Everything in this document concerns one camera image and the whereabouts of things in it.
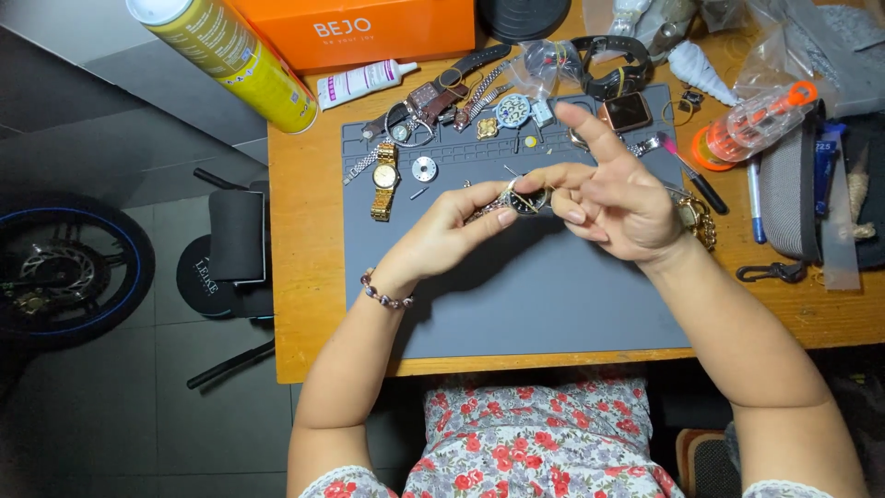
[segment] white glue tube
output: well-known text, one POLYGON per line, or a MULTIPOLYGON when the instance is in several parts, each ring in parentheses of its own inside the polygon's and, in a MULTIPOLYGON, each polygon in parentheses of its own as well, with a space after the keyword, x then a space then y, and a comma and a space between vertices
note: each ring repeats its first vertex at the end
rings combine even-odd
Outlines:
POLYGON ((376 90, 395 87, 403 81, 403 74, 415 69, 418 69, 416 62, 400 65, 390 59, 322 78, 317 81, 319 108, 325 111, 376 90))

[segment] yellow spray can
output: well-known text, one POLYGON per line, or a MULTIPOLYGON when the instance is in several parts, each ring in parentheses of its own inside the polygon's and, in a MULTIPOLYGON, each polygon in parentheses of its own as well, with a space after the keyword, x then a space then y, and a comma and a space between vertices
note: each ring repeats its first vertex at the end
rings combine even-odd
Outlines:
POLYGON ((225 0, 126 0, 129 12, 276 128, 301 133, 317 101, 225 0))

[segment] floral dress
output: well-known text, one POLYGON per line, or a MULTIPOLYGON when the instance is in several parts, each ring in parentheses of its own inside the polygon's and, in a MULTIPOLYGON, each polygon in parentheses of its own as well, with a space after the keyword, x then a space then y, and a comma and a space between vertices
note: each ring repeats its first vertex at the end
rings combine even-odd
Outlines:
MULTIPOLYGON (((584 368, 558 387, 475 387, 450 377, 425 397, 427 447, 402 498, 684 498, 649 458, 643 377, 584 368)), ((786 481, 756 483, 746 498, 829 497, 786 481)), ((302 498, 396 498, 372 471, 335 469, 302 498)))

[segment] woman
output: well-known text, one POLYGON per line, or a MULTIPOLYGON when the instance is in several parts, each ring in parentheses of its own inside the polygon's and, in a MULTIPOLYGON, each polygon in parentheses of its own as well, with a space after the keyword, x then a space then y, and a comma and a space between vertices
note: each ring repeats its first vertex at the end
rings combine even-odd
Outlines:
MULTIPOLYGON (((515 190, 556 189, 553 211, 569 230, 634 261, 655 285, 731 402, 744 495, 865 496, 842 416, 802 347, 681 228, 661 183, 601 121, 569 104, 556 115, 587 139, 599 166, 538 169, 515 190)), ((365 284, 401 300, 422 278, 454 267, 516 220, 500 209, 464 224, 504 187, 443 193, 365 284)), ((356 299, 304 382, 289 446, 290 498, 396 496, 370 471, 364 422, 404 311, 377 298, 356 299)), ((601 370, 556 389, 473 387, 428 394, 427 448, 403 498, 682 496, 649 458, 640 378, 601 370)))

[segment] tire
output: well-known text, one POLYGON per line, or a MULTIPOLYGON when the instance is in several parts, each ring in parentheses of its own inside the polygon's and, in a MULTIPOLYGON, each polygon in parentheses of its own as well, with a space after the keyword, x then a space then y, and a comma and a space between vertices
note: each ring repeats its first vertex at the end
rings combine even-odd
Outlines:
POLYGON ((156 260, 154 248, 141 226, 119 209, 90 197, 66 192, 31 192, 0 198, 0 240, 18 226, 52 223, 64 219, 86 219, 119 239, 132 258, 120 289, 99 309, 97 315, 84 315, 54 322, 48 330, 22 331, 10 328, 0 317, 0 340, 15 346, 49 350, 79 346, 110 331, 126 320, 144 300, 153 282, 156 260))

